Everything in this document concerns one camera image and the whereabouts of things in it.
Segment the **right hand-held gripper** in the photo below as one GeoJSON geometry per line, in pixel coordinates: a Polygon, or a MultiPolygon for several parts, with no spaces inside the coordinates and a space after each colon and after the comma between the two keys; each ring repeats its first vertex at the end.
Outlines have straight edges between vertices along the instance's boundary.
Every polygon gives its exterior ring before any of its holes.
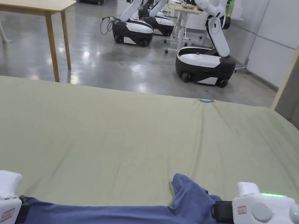
{"type": "Polygon", "coordinates": [[[255,183],[238,182],[232,201],[216,201],[212,217],[226,224],[299,224],[299,205],[293,198],[261,193],[255,183]]]}

